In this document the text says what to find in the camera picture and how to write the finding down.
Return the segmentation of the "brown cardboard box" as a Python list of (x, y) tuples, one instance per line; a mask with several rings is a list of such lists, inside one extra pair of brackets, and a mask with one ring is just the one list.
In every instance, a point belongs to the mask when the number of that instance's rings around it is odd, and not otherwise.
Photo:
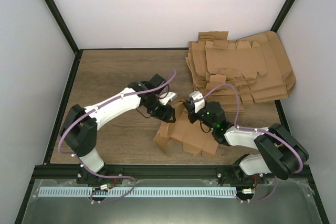
[(169, 155), (167, 146), (170, 141), (173, 141), (179, 143), (184, 152), (194, 156), (198, 154), (206, 158), (215, 156), (218, 143), (211, 133), (203, 132), (205, 126), (200, 125), (199, 122), (193, 124), (189, 122), (183, 101), (182, 98), (177, 98), (172, 103), (172, 107), (175, 109), (176, 122), (161, 123), (153, 139), (154, 143), (166, 155)]

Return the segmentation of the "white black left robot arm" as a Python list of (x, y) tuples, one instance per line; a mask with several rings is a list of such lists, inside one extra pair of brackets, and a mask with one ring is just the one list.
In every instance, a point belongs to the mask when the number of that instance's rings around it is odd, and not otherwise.
[(167, 123), (175, 122), (175, 110), (169, 102), (176, 98), (176, 93), (159, 95), (175, 76), (175, 71), (168, 80), (155, 74), (149, 81), (128, 84), (118, 94), (102, 102), (84, 108), (74, 105), (60, 129), (58, 152), (62, 152), (61, 146), (66, 143), (71, 149), (69, 154), (79, 160), (82, 170), (89, 173), (89, 178), (95, 184), (102, 184), (106, 179), (124, 179), (123, 175), (108, 175), (107, 166), (96, 149), (98, 131), (111, 120), (141, 106), (146, 108), (152, 118)]

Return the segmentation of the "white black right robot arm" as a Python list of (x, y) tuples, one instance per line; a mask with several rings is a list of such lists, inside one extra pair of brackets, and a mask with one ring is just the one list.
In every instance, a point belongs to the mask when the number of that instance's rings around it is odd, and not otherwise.
[(233, 165), (233, 177), (244, 184), (256, 174), (273, 174), (286, 180), (303, 169), (308, 151), (281, 124), (250, 128), (231, 123), (219, 102), (184, 102), (191, 123), (199, 121), (208, 127), (214, 140), (221, 145), (243, 146), (257, 150), (246, 154)]

